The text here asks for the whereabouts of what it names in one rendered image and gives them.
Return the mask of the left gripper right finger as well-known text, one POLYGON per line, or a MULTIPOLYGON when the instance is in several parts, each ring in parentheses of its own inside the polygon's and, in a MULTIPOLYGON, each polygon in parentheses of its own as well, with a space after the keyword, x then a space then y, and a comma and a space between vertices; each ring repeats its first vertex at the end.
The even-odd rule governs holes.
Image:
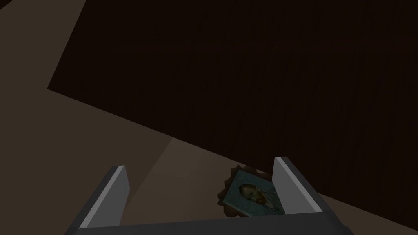
POLYGON ((325 200, 287 157, 274 159, 272 182, 285 214, 331 211, 325 200))

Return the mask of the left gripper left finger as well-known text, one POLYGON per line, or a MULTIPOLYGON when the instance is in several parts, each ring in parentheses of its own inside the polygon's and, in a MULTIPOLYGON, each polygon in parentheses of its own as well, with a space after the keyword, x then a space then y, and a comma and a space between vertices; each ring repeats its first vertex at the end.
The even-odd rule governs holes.
POLYGON ((119 226, 129 191, 126 167, 111 167, 68 229, 119 226))

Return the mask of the framed portrait painting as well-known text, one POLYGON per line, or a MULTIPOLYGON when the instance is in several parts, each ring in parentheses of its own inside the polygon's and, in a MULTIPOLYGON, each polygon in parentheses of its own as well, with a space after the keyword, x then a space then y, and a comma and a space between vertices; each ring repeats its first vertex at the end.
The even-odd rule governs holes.
POLYGON ((218 205, 227 217, 284 215, 272 176, 249 166, 230 169, 230 177, 219 192, 218 205))

